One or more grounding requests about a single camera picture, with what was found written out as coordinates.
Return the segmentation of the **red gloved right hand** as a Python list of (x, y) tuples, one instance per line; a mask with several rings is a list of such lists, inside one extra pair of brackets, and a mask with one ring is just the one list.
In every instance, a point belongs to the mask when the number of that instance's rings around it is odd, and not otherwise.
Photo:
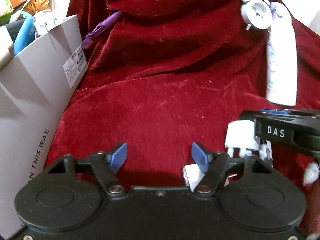
[(304, 171), (303, 185), (311, 185), (319, 178), (319, 163), (311, 162)]

